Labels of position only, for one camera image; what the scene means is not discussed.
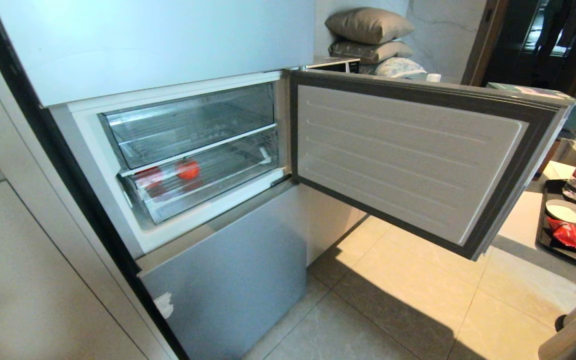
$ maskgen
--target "lower refrigerator drawer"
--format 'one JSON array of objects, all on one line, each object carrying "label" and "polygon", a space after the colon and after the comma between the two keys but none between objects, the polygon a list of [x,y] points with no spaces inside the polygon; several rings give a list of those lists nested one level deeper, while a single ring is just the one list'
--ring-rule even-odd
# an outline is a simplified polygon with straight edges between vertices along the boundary
[{"label": "lower refrigerator drawer", "polygon": [[279,166],[277,131],[265,130],[123,178],[154,224]]},{"label": "lower refrigerator drawer", "polygon": [[137,260],[191,360],[240,359],[304,295],[303,206],[286,181]]}]

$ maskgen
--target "white plate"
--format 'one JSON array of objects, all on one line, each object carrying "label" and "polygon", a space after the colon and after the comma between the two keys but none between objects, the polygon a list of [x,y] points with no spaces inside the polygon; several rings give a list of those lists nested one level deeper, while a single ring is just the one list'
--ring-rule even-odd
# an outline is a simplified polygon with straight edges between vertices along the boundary
[{"label": "white plate", "polygon": [[576,204],[554,198],[546,201],[546,210],[555,218],[576,225]]}]

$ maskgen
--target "tray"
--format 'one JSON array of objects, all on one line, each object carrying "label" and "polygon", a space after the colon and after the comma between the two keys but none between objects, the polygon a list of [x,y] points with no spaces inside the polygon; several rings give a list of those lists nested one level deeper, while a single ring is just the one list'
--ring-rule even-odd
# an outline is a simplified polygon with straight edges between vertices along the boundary
[{"label": "tray", "polygon": [[537,245],[540,248],[551,251],[554,255],[569,261],[576,265],[576,249],[562,244],[553,236],[553,231],[546,218],[549,216],[546,212],[546,202],[551,199],[564,199],[570,203],[576,204],[562,194],[562,188],[566,180],[547,180],[543,187],[543,197],[541,199],[541,214],[539,215],[540,228],[537,231]]}]

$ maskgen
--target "box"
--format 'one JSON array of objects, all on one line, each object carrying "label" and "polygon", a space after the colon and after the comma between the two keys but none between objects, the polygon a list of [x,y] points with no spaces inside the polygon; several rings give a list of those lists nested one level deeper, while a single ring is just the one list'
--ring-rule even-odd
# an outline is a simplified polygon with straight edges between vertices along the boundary
[{"label": "box", "polygon": [[499,82],[489,82],[488,84],[486,84],[486,87],[492,89],[500,89],[504,91],[521,92],[522,94],[528,94],[528,95],[544,96],[546,98],[556,98],[572,101],[574,103],[574,107],[570,111],[570,115],[568,116],[566,123],[564,123],[563,130],[560,133],[559,137],[574,139],[574,137],[576,136],[576,98],[574,98],[573,96],[567,95],[561,91],[553,89],[540,89],[540,88],[531,88],[530,86],[500,84]]}]

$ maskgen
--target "wooden door frame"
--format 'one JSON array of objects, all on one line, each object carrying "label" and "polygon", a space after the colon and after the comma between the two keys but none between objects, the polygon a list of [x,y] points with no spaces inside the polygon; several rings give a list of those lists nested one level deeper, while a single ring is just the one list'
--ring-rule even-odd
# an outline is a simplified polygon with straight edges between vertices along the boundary
[{"label": "wooden door frame", "polygon": [[499,34],[504,25],[509,0],[487,0],[479,23],[477,36],[472,45],[466,69],[461,78],[462,85],[482,86]]}]

